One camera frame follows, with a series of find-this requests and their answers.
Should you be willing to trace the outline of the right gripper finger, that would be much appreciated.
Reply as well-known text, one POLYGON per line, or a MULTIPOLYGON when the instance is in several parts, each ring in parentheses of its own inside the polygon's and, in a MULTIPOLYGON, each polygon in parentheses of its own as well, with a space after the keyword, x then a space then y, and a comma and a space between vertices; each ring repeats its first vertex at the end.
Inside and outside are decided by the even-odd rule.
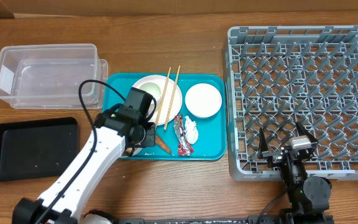
POLYGON ((258 158, 263 159, 264 156, 269 153, 269 148, 264 136, 264 130, 259 129, 259 148, 258 148, 258 158))
POLYGON ((312 146, 318 145, 318 140, 309 131, 307 131, 299 121, 296 122, 296 130, 298 131, 299 136, 307 136, 312 146))

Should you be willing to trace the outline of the orange carrot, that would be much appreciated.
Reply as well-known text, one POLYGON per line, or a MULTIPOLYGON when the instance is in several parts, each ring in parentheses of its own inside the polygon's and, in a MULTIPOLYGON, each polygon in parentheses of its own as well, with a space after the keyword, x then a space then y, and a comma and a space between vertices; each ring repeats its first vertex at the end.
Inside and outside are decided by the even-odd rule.
POLYGON ((155 136, 155 143, 161 147, 165 152, 167 152, 168 154, 171 154, 172 151, 170 150, 170 148, 162 141, 162 139, 156 135, 155 136))

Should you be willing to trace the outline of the white bowl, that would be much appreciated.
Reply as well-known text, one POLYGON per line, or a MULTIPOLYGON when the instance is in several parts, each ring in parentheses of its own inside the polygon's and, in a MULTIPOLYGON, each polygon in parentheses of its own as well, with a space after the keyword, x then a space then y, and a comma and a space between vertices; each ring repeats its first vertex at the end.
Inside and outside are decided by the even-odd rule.
POLYGON ((128 148, 132 148, 132 155, 131 155, 131 156, 124 156, 124 155, 122 155, 123 157, 132 157, 132 156, 135 156, 135 155, 137 155, 137 154, 142 150, 142 147, 128 147, 128 148))

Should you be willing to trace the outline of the red silver snack wrapper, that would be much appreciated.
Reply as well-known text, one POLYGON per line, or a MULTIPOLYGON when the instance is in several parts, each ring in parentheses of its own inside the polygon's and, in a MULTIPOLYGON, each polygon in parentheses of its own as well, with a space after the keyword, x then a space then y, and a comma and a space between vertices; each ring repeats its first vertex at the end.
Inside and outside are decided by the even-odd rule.
POLYGON ((194 150, 191 144, 186 140, 183 116, 181 114, 175 116, 173 128, 178 138, 178 154, 180 156, 190 156, 194 150))

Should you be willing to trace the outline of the white tissue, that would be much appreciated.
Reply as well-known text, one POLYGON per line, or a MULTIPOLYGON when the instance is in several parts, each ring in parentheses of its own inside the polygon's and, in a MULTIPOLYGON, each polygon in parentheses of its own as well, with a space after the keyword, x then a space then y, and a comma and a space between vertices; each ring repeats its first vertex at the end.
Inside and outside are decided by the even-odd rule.
POLYGON ((185 116, 185 138, 191 144, 195 144, 198 140, 199 132, 196 122, 192 121, 189 116, 185 116))

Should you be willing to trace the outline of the white cup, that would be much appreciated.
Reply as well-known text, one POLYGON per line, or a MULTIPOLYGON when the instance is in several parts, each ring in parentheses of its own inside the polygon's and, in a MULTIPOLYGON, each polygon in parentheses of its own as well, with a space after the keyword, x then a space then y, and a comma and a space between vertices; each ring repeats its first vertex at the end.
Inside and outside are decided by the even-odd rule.
POLYGON ((156 99, 157 106, 159 106, 162 96, 162 91, 161 88, 156 83, 146 82, 142 84, 139 88, 151 94, 156 99))

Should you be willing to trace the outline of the small white plate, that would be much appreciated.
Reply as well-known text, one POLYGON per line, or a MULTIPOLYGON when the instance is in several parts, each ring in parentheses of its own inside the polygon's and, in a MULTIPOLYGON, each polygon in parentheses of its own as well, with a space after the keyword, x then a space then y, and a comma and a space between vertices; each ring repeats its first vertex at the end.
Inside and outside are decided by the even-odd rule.
POLYGON ((188 111, 197 118, 214 116, 223 103, 219 90, 207 83, 193 85, 185 95, 188 111))

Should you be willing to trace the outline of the peanut shells and rice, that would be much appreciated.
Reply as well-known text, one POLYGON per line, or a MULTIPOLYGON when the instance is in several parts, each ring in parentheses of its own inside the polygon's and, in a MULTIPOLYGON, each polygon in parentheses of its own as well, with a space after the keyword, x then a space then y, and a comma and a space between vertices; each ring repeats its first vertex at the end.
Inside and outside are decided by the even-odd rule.
POLYGON ((132 148, 127 148, 125 151, 124 151, 124 156, 131 156, 132 155, 132 148))

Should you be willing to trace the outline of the grey dishwasher rack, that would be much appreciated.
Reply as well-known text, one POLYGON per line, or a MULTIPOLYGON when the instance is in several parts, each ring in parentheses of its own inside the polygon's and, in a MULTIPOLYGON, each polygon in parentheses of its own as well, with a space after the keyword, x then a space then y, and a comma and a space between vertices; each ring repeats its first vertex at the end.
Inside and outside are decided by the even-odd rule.
POLYGON ((233 179, 278 180, 259 136, 280 151, 301 122, 319 142, 307 173, 358 180, 358 26, 234 26, 223 69, 233 179))

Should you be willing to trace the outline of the teal serving tray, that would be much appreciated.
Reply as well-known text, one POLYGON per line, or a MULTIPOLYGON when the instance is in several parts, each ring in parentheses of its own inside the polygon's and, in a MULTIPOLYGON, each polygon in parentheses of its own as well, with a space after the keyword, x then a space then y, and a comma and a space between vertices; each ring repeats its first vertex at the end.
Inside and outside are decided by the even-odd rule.
MULTIPOLYGON (((225 109, 225 86, 221 78, 216 75, 208 74, 185 74, 180 73, 178 76, 177 89, 175 93, 175 101, 181 102, 180 110, 174 111, 174 106, 171 108, 170 121, 167 124, 167 130, 164 130, 164 124, 166 118, 163 118, 163 112, 168 110, 171 96, 167 96, 172 93, 172 85, 175 82, 175 74, 170 75, 170 81, 168 90, 166 92, 163 103, 168 105, 163 106, 160 115, 160 121, 156 134, 162 139, 162 141, 170 148, 171 154, 165 152, 160 146, 146 147, 139 152, 134 153, 131 157, 123 156, 123 159, 138 159, 138 160, 158 160, 158 161, 215 161, 220 159, 226 151, 226 109, 225 109), (207 83, 215 87, 219 94, 213 96, 215 100, 219 100, 219 96, 222 99, 220 102, 219 111, 209 118, 197 118, 188 110, 185 105, 185 95, 187 91, 194 85, 200 83, 207 83), (173 118, 182 114, 183 119, 185 116, 189 116, 192 121, 196 122, 197 130, 199 131, 199 138, 192 145, 194 152, 190 156, 180 156, 177 152, 178 138, 173 128, 173 118)), ((110 76, 106 83, 115 88, 123 96, 127 96, 131 87, 142 85, 142 82, 156 79, 159 81, 158 85, 163 88, 165 86, 166 75, 162 73, 115 73, 110 76)), ((104 101, 102 111, 109 109, 116 103, 122 103, 122 99, 109 88, 105 88, 104 101)))

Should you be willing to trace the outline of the left wooden chopstick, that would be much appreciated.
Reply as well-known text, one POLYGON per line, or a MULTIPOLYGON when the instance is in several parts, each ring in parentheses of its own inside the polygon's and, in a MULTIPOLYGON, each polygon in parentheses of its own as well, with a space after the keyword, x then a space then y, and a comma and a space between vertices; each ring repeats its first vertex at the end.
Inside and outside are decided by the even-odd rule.
POLYGON ((166 80, 165 80, 163 93, 162 93, 162 97, 161 97, 161 100, 160 100, 160 105, 159 105, 159 108, 158 108, 157 117, 156 117, 156 120, 155 120, 155 129, 157 129, 157 127, 158 127, 158 121, 159 121, 159 118, 160 118, 163 101, 165 99, 165 94, 166 94, 166 90, 167 90, 168 81, 169 81, 169 78, 170 78, 171 69, 172 69, 171 67, 168 69, 167 77, 166 77, 166 80))

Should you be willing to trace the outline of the wooden chopstick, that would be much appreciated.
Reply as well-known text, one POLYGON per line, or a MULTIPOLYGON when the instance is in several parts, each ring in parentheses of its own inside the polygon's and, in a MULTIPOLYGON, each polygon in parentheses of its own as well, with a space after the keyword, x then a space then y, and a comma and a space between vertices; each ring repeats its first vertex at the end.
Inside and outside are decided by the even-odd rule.
POLYGON ((158 121, 159 121, 159 118, 160 118, 163 101, 165 99, 165 94, 166 94, 166 90, 167 90, 168 81, 169 81, 169 78, 170 78, 171 69, 172 69, 171 67, 168 69, 167 77, 166 77, 166 80, 165 80, 163 93, 162 93, 162 97, 161 97, 161 100, 160 100, 160 105, 159 105, 159 108, 158 108, 157 117, 156 117, 156 120, 155 120, 155 129, 157 129, 157 127, 158 127, 158 121))
POLYGON ((164 124, 164 130, 167 129, 167 125, 168 125, 168 122, 169 122, 169 116, 170 116, 172 104, 173 104, 174 97, 175 97, 175 92, 176 92, 176 88, 177 88, 178 76, 180 74, 180 69, 181 69, 181 65, 178 66, 177 74, 175 76, 175 82, 174 82, 174 86, 173 86, 173 89, 172 89, 172 95, 171 95, 171 98, 170 98, 170 104, 169 104, 169 107, 168 107, 167 116, 166 116, 166 120, 165 120, 165 124, 164 124))

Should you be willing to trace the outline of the right wooden chopstick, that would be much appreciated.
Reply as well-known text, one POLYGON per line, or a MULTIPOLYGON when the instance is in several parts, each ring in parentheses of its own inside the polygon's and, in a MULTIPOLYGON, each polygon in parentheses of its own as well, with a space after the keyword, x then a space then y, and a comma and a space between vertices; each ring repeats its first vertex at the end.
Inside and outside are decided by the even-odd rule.
POLYGON ((171 98, 170 98, 170 104, 169 104, 169 107, 168 107, 167 116, 166 116, 166 120, 165 120, 165 124, 164 124, 164 130, 167 129, 167 125, 168 125, 168 122, 169 122, 169 116, 170 116, 172 104, 173 104, 174 97, 175 97, 175 92, 176 92, 176 88, 177 88, 178 76, 180 74, 180 69, 181 69, 181 65, 178 66, 177 74, 175 76, 175 82, 174 82, 174 86, 173 86, 173 89, 172 89, 172 95, 171 95, 171 98))

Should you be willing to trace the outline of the clear plastic bin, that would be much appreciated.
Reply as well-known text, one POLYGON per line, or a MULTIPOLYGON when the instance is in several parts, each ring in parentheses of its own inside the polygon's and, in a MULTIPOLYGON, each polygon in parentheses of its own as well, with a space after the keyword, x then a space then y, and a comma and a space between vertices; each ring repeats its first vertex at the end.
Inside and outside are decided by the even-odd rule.
POLYGON ((100 109, 109 66, 93 44, 7 46, 0 52, 0 100, 15 109, 100 109))

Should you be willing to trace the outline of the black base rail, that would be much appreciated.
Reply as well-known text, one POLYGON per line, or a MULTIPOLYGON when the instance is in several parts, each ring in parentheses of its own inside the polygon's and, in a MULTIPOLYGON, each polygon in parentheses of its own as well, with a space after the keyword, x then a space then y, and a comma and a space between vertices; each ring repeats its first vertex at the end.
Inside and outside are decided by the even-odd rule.
MULTIPOLYGON (((258 215, 251 215, 247 218, 215 218, 215 219, 167 219, 167 220, 144 220, 143 218, 121 218, 113 221, 113 224, 279 224, 285 223, 281 221, 279 216, 264 215, 259 222, 258 215)), ((298 221, 293 223, 328 223, 333 224, 332 216, 326 217, 326 221, 318 221, 313 218, 312 221, 298 221)))

